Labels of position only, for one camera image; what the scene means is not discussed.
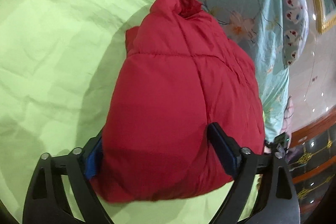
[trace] metal screw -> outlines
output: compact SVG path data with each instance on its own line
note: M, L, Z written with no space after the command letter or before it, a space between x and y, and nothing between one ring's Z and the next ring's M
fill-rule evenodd
M74 150L72 150L72 153L75 154L75 155L78 155L78 154L82 153L82 149L80 147L77 147Z
M247 147L243 147L243 148L241 149L241 152L242 152L243 154L245 154L245 155L249 155L249 154L251 154L251 150L250 150L249 148L247 148Z
M274 153L275 157L277 157L278 159L282 159L282 154L280 152L275 152Z
M49 153L43 153L41 155L41 159L46 160L47 158L49 158Z

